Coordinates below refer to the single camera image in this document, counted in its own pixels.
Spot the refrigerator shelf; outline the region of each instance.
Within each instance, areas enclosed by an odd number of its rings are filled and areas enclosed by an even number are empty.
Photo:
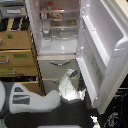
[[[54,21],[54,18],[53,17],[49,17],[48,19],[42,19],[42,21],[46,21],[46,20],[49,20],[49,21]],[[77,20],[77,17],[64,17],[62,19],[63,20]]]
[[[79,9],[67,9],[67,10],[40,10],[38,13],[76,13]]]
[[[51,29],[59,29],[59,30],[64,30],[64,29],[78,29],[78,25],[73,25],[73,26],[51,26]]]

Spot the paper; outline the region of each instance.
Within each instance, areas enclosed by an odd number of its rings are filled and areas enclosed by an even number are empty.
[[[12,13],[12,14],[20,14],[20,10],[7,10],[7,13]]]

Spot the refrigerator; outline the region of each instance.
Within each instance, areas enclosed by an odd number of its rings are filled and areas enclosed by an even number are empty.
[[[37,55],[75,55],[100,114],[128,73],[128,3],[121,2],[25,0]]]

